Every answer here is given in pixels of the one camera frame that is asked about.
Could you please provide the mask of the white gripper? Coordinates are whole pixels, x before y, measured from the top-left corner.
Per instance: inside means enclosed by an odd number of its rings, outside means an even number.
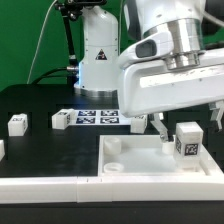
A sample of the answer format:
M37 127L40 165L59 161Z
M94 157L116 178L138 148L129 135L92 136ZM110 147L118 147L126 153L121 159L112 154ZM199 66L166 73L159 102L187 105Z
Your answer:
M199 66L184 70L168 70L163 60L131 65L119 76L118 102L125 117L150 114L150 123L162 142L168 141L168 130L162 122L163 114L158 112L210 103L211 121L216 130L221 130L224 49L207 51L200 56Z

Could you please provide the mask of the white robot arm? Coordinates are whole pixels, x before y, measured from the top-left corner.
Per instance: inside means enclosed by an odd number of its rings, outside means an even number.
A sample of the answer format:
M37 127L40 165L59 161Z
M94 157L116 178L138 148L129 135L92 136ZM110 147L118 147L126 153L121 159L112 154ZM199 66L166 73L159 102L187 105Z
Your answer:
M118 93L126 117L150 114L161 135L160 112L207 104L215 128L224 115L224 48L203 46L208 0L126 0L127 29L136 43L118 51L118 22L99 5L83 9L85 56L79 64L80 93Z

